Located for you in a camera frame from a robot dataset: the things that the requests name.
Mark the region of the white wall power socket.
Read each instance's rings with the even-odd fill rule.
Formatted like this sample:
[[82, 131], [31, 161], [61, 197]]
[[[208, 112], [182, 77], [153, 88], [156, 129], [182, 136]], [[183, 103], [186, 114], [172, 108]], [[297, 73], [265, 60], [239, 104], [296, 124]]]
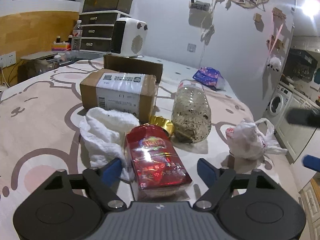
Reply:
[[0, 56], [0, 68], [5, 68], [16, 64], [16, 52], [12, 51], [8, 54], [4, 54]]

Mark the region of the white plush wall toy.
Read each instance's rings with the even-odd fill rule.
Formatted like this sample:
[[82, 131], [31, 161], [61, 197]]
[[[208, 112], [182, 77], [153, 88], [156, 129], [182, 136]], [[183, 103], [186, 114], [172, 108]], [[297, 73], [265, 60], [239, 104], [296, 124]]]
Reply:
[[281, 60], [278, 57], [274, 56], [270, 58], [269, 62], [267, 63], [267, 67], [273, 71], [280, 72], [282, 68]]

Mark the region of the clear plastic bottle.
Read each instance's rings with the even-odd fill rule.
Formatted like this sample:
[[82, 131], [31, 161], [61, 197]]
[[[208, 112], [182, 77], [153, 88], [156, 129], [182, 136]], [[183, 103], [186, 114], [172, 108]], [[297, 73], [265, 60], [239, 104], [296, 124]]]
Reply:
[[208, 137], [212, 127], [211, 109], [200, 83], [186, 79], [179, 83], [171, 121], [180, 142], [194, 144]]

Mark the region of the white desktop fan heater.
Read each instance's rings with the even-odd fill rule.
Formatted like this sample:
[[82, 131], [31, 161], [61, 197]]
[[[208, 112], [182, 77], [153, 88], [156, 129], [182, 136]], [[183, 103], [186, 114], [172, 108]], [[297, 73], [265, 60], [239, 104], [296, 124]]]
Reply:
[[147, 33], [146, 22], [129, 17], [118, 18], [113, 26], [110, 52], [123, 57], [142, 55]]

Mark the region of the white plastic bag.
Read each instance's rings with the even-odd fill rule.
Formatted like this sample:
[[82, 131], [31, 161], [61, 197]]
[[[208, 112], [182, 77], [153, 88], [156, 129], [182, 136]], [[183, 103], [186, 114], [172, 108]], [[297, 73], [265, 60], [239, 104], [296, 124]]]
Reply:
[[226, 140], [230, 153], [248, 160], [257, 160], [265, 155], [285, 155], [287, 149], [281, 148], [273, 139], [274, 125], [267, 118], [256, 122], [242, 120], [235, 127], [226, 129]]

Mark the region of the white drawer organizer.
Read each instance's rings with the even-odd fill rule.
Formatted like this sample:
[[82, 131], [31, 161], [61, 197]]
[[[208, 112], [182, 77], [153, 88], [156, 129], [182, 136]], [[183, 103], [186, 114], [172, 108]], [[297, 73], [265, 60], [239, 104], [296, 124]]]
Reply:
[[118, 10], [82, 12], [80, 50], [109, 52], [114, 23], [118, 18], [129, 17]]

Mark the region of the gold foil wrapper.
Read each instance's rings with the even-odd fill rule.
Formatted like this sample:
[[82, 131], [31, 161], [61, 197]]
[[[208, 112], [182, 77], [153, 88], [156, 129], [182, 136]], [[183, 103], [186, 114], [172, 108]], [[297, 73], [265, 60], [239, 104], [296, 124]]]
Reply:
[[175, 130], [175, 126], [172, 121], [164, 118], [163, 116], [151, 116], [149, 124], [161, 127], [169, 138], [173, 135]]

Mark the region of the white washing machine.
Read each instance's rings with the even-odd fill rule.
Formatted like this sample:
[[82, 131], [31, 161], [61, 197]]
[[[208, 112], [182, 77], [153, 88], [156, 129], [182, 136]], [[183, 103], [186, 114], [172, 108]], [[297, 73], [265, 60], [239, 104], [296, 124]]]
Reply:
[[263, 114], [263, 117], [267, 118], [274, 125], [275, 129], [279, 126], [291, 99], [292, 92], [282, 85], [277, 85]]

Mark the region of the white cloth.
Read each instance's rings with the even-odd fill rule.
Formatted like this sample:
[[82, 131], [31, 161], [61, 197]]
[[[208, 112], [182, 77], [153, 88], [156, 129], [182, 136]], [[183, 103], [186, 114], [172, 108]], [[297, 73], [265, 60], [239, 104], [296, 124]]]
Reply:
[[88, 150], [90, 165], [101, 168], [118, 158], [121, 161], [120, 178], [132, 180], [124, 151], [125, 135], [139, 126], [139, 120], [130, 113], [106, 111], [94, 107], [80, 121], [79, 129]]

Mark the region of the brown cardboard parcel box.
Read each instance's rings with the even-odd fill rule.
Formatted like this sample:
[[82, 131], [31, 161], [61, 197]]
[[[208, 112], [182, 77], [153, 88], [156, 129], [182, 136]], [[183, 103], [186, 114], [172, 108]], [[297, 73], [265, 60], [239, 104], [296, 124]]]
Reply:
[[147, 123], [162, 73], [163, 64], [157, 60], [105, 55], [104, 68], [80, 82], [83, 107], [126, 112]]

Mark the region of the purple blue tissue pack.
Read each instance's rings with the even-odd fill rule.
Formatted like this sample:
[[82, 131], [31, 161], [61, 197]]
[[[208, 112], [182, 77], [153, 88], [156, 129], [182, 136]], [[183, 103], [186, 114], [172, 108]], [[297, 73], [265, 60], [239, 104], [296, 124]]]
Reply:
[[193, 79], [212, 89], [224, 89], [225, 79], [218, 70], [211, 67], [201, 67], [193, 75]]

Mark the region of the wall switch plate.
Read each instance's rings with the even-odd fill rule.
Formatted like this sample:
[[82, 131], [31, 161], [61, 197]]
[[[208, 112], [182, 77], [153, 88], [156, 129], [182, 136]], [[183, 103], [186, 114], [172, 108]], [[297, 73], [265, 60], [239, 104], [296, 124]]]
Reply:
[[195, 44], [192, 44], [192, 43], [189, 43], [187, 45], [187, 51], [191, 52], [191, 53], [194, 53], [196, 51], [196, 45]]

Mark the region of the water bottle red label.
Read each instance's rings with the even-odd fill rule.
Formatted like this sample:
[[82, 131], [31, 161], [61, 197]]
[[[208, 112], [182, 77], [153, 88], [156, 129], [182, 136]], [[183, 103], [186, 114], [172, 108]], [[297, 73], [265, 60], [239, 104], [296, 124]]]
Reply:
[[72, 31], [71, 50], [79, 50], [81, 47], [82, 38], [82, 20], [77, 20]]

